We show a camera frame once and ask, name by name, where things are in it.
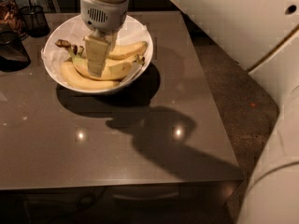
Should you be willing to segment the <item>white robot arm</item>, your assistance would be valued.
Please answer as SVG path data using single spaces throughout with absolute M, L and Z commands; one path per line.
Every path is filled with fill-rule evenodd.
M 199 26 L 223 56 L 202 53 L 207 82 L 247 182 L 213 216 L 197 208 L 176 215 L 138 209 L 130 224 L 299 224 L 298 31 L 291 29 L 259 61 L 242 70 L 228 48 L 252 52 L 281 13 L 284 0 L 170 0 Z M 131 9 L 161 8 L 159 0 L 131 0 Z

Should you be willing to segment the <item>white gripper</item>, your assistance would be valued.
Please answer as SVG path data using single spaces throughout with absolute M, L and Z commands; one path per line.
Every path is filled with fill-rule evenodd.
M 107 41 L 87 35 L 84 38 L 88 70 L 100 77 L 105 67 L 107 55 L 116 46 L 118 32 L 128 10 L 129 0 L 80 0 L 80 14 L 91 29 L 98 29 L 107 35 Z

